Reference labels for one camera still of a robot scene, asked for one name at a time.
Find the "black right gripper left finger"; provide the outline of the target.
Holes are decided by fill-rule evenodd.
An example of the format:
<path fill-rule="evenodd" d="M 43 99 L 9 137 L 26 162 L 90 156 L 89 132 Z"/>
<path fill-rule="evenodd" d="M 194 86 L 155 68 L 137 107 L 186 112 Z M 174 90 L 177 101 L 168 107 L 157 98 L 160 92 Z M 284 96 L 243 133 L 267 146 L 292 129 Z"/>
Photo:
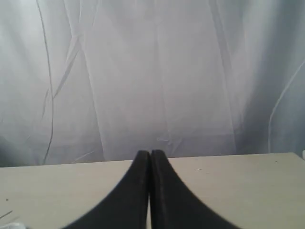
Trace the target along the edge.
<path fill-rule="evenodd" d="M 145 229 L 148 211 L 150 154 L 139 151 L 115 188 L 66 229 Z"/>

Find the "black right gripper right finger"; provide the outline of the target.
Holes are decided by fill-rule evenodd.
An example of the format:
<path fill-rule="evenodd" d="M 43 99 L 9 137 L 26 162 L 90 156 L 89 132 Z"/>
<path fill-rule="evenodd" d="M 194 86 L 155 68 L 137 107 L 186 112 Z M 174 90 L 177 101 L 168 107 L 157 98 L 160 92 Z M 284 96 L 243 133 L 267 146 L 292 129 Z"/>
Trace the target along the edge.
<path fill-rule="evenodd" d="M 236 229 L 206 206 L 179 178 L 162 150 L 151 153 L 153 229 Z"/>

